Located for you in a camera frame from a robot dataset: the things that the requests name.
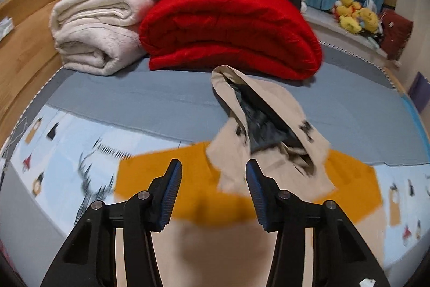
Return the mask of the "beige and orange hooded jacket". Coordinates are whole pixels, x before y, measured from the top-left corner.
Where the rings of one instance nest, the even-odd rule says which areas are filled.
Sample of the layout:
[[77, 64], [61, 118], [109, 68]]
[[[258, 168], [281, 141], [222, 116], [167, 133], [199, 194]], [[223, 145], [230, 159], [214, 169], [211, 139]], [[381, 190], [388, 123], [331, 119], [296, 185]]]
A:
[[301, 200], [340, 205], [378, 262], [386, 214], [373, 167], [339, 151], [309, 124], [292, 94], [274, 82], [219, 66], [211, 84], [229, 113], [212, 141], [121, 161], [114, 196], [126, 200], [180, 160], [183, 178], [166, 233], [155, 238], [166, 286], [263, 286], [275, 237], [264, 233], [246, 182], [264, 175]]

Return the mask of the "grey printed bed sheet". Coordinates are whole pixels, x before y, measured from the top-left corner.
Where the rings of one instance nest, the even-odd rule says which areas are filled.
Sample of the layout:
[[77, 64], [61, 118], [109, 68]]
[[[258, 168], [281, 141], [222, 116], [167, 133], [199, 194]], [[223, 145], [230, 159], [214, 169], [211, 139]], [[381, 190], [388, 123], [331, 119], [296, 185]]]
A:
[[[392, 286], [429, 258], [429, 142], [415, 106], [383, 69], [323, 44], [313, 79], [284, 82], [331, 147], [375, 169], [385, 211], [382, 265]], [[39, 286], [71, 231], [84, 195], [118, 182], [120, 162], [213, 139], [227, 120], [197, 71], [151, 71], [143, 59], [113, 76], [62, 68], [22, 113], [3, 148], [1, 242], [27, 286]]]

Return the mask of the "purple bin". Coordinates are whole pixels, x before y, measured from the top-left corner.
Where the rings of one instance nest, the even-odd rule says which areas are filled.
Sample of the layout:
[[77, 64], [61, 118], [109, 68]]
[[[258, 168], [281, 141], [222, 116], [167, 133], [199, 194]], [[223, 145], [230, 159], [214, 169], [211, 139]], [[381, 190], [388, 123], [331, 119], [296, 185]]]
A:
[[429, 80], [421, 73], [418, 72], [411, 84], [408, 95], [415, 105], [417, 111], [421, 113], [430, 99], [430, 84]]

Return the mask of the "red folded blanket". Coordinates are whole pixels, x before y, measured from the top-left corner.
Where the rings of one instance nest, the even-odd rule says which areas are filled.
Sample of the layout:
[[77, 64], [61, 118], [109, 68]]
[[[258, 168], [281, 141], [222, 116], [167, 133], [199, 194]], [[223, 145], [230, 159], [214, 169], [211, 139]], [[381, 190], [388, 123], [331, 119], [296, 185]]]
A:
[[228, 65], [302, 81], [323, 63], [315, 33], [288, 0], [160, 0], [138, 35], [151, 70]]

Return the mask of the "cream folded fleece blanket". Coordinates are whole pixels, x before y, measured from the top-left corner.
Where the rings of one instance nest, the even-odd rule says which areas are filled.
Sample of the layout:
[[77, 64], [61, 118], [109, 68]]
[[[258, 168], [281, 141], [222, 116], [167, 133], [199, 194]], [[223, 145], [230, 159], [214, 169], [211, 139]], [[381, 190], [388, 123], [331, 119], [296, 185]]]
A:
[[49, 28], [64, 68], [110, 76], [143, 58], [138, 26], [158, 0], [60, 0]]

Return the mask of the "yellow plush toys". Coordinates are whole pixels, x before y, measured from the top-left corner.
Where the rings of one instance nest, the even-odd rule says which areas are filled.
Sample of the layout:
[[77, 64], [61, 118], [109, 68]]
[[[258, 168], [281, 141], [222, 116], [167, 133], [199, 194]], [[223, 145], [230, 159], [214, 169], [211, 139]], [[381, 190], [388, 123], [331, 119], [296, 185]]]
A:
[[348, 33], [376, 36], [383, 33], [373, 0], [360, 3], [356, 0], [335, 1], [332, 13], [340, 27]]

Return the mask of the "dark red cushion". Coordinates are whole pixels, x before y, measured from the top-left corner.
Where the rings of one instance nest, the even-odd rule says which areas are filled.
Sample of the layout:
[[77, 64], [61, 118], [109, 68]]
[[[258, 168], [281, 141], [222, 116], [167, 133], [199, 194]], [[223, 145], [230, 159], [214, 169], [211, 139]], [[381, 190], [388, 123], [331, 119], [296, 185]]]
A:
[[398, 15], [392, 9], [380, 13], [383, 39], [380, 43], [389, 61], [398, 61], [413, 31], [413, 21]]

